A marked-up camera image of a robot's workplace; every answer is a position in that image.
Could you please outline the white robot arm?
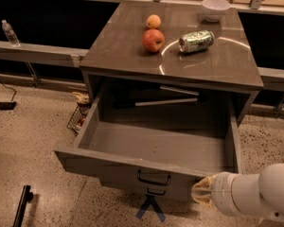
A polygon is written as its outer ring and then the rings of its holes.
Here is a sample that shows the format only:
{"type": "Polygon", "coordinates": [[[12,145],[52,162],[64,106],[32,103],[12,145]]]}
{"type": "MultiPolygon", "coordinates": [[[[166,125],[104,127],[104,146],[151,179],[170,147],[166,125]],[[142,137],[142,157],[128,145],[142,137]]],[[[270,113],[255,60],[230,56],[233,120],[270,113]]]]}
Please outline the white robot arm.
{"type": "Polygon", "coordinates": [[[192,186],[191,197],[228,217],[284,222],[284,164],[266,166],[258,174],[221,172],[206,177],[192,186]]]}

